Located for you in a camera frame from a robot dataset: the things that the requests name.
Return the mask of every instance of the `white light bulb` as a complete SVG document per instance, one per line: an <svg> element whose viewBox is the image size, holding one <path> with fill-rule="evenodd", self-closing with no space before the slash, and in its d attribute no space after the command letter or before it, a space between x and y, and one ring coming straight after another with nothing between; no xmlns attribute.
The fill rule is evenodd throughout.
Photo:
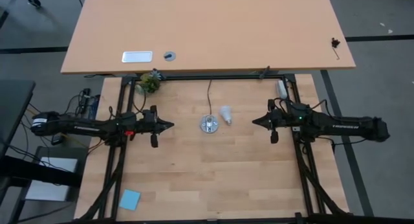
<svg viewBox="0 0 414 224"><path fill-rule="evenodd" d="M220 108L220 115L226 121L228 125L232 123L232 115L230 114L230 106L223 106Z"/></svg>

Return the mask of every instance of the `blue sticky note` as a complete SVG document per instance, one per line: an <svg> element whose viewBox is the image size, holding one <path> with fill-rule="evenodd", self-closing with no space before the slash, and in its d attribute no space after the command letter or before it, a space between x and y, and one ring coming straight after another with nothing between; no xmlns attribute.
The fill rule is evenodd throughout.
<svg viewBox="0 0 414 224"><path fill-rule="evenodd" d="M136 206L138 205L138 201L140 200L140 196L140 192L125 189L124 194L121 198L121 202L119 203L119 207L128 210L135 210Z"/></svg>

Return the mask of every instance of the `light wood desk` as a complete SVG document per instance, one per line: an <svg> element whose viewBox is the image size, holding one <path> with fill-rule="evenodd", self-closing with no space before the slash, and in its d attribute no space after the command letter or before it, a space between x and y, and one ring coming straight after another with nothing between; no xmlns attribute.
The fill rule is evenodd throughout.
<svg viewBox="0 0 414 224"><path fill-rule="evenodd" d="M296 79L301 101L317 104L312 76L299 74ZM120 82L121 78L105 79L98 119L108 118L109 106L116 109ZM175 126L158 137L157 149L151 147L149 135L137 135L128 142L121 193L136 190L142 197L136 211L120 208L117 219L286 218L295 212L304 214L290 130L279 128L279 142L271 144L270 132L252 124L267 112L267 100L278 95L275 83L213 80L212 112L218 116L221 106L230 105L233 123L227 126L219 117L219 129L209 135L199 129L201 117L209 113L208 80L163 82L147 99L146 107L157 105L160 118ZM142 100L135 95L138 107ZM312 148L322 187L347 210L329 141L318 139ZM109 148L102 146L87 159L76 218L90 207L102 188L108 152Z"/></svg>
<svg viewBox="0 0 414 224"><path fill-rule="evenodd" d="M332 38L341 41L336 49ZM122 63L152 51L149 63ZM173 51L177 58L164 59ZM350 69L329 0L85 0L61 72Z"/></svg>

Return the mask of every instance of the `black metal frame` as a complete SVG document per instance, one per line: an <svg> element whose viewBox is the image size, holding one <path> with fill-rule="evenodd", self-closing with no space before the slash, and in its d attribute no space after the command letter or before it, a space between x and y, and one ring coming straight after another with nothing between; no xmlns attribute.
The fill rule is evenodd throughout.
<svg viewBox="0 0 414 224"><path fill-rule="evenodd" d="M177 74L169 74L167 77L165 77L165 80L168 80L168 81L172 81L172 80L176 80L176 81L177 80L231 80L231 79L259 79L259 77L256 74L225 74L225 73L214 73L214 74L197 74L197 73L180 74L180 73L177 73ZM290 84L289 87L293 91L294 101L300 102L298 87L296 85L296 80L293 74L269 73L267 74L266 77L264 77L264 79L283 80L286 88L288 87L288 84ZM135 93L134 87L135 87L136 82L139 80L140 80L139 78L135 78L135 77L123 77L122 78L120 95L118 99L118 107L116 109L117 115L122 111L122 108L123 108L122 105L124 102L125 90L126 90L127 85L130 85L130 90L129 90L126 111L132 110L134 93ZM307 215L309 216L309 215L315 214L314 208L312 206L312 198L311 198L311 193L309 191L308 180L315 187L314 191L315 191L317 204L318 204L318 210L320 214L326 214L325 204L331 209L331 212L333 214L343 213L341 210L338 210L339 208L333 203L333 201L329 198L327 193L319 185L318 173L316 171L316 165L315 165L311 145L308 142L304 143L304 147L307 151L306 157L309 163L309 168L308 168L305 163L305 160L303 159L303 154L301 151L302 143L300 142L299 132L294 131L293 128L291 130L292 130L292 137L294 140L294 148L295 148L296 158L298 162L298 169L300 172L300 179L301 179L301 185L302 185ZM124 144L123 146L121 146L121 153L119 155L119 162L121 163L122 168L124 167L126 144L127 144L127 139L125 138ZM110 149L109 149L107 168L105 171L105 182L104 182L105 185L107 184L113 171L115 148L116 147L114 146L110 146ZM120 176L118 176L116 183L115 183L114 197L113 197L111 215L110 215L111 219L116 219L117 210L118 210L118 202L119 202L119 197L120 197L121 182L122 182L122 172ZM101 207L98 213L98 218L105 217L106 203L107 203L107 200L105 198L101 204ZM223 220L215 220L213 222L218 222L218 221L220 223L290 223L290 222L296 223L297 217L296 218L266 218L266 219L223 219ZM159 221L159 222L163 222L163 223L205 223L206 220ZM157 221L156 222L154 221L131 221L131 222L122 222L122 223L157 223Z"/></svg>

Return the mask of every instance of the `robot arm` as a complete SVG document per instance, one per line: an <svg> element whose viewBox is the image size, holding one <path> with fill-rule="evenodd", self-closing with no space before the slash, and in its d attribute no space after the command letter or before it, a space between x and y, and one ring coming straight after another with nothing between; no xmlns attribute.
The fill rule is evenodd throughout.
<svg viewBox="0 0 414 224"><path fill-rule="evenodd" d="M301 140L314 142L321 135L359 136L367 140L383 142L389 138L387 124L381 118L371 117L332 117L313 111L309 105L287 102L291 112L275 106L268 100L268 113L254 124L272 131L271 143L278 142L278 127L300 127Z"/></svg>
<svg viewBox="0 0 414 224"><path fill-rule="evenodd" d="M142 111L143 118L136 120L135 113L127 112L112 120L89 120L57 112L44 112L33 117L30 128L36 136L49 136L57 133L72 133L100 137L107 145L119 146L125 136L131 140L136 133L151 133L152 147L158 147L157 136L164 130L174 126L173 123L161 120L157 115L157 107Z"/></svg>

